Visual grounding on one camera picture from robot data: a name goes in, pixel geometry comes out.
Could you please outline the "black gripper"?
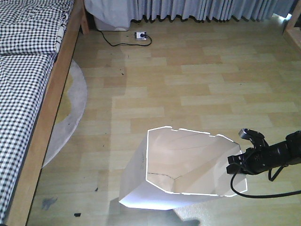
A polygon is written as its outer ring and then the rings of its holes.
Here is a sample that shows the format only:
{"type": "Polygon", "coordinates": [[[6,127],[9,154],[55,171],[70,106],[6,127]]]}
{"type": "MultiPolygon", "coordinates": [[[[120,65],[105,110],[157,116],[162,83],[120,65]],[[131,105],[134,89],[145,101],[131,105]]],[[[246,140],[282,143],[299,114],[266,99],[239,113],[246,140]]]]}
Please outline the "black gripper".
{"type": "Polygon", "coordinates": [[[229,165],[226,167],[227,174],[257,175],[281,166],[278,145],[268,146],[263,138],[247,136],[242,139],[251,141],[253,148],[246,149],[245,153],[229,156],[229,165]]]}

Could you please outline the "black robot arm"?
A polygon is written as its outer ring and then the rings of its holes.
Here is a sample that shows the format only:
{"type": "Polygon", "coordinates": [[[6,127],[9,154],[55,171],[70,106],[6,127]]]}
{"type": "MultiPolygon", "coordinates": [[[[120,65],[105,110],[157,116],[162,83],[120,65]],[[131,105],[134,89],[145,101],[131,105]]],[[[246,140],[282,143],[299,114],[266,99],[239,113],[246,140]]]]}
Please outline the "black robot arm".
{"type": "Polygon", "coordinates": [[[239,155],[228,157],[228,174],[257,175],[276,167],[295,165],[301,162],[301,132],[297,131],[286,136],[285,140],[269,145],[260,132],[241,129],[242,139],[251,141],[253,147],[239,155]]]}

